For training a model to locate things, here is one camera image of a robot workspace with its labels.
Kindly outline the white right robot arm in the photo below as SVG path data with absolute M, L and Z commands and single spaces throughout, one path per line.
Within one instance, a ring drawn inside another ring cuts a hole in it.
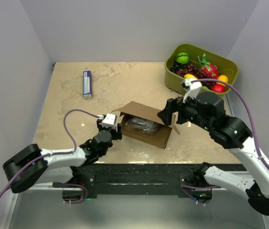
M 248 126 L 226 114 L 223 99 L 210 92 L 171 98 L 157 116 L 165 125 L 170 125 L 173 113 L 178 114 L 177 124 L 190 122 L 206 130 L 211 139 L 233 154 L 252 176 L 238 177 L 204 162 L 189 177 L 192 188 L 225 188 L 244 197 L 260 214 L 269 216 L 269 160 L 257 150 Z

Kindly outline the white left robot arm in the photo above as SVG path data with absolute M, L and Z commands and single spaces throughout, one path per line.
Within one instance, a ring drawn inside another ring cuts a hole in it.
M 85 143 L 65 150 L 41 149 L 30 144 L 3 164 L 7 187 L 21 193 L 35 184 L 59 182 L 69 187 L 80 183 L 80 175 L 72 167 L 91 165 L 107 153 L 114 140 L 122 139 L 122 125 L 115 115 L 97 119 L 98 134 Z

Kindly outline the brown cardboard box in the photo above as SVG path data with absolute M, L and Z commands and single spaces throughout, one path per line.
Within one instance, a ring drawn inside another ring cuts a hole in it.
M 180 131 L 175 126 L 176 115 L 172 116 L 169 125 L 165 125 L 157 116 L 159 109 L 131 101 L 113 112 L 119 112 L 122 117 L 121 130 L 124 136 L 165 149 L 172 131 L 178 135 Z

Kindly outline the silver foil pouch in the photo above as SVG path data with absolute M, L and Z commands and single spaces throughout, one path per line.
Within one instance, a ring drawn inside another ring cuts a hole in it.
M 125 125 L 149 135 L 154 135 L 161 127 L 159 123 L 133 115 L 129 116 Z

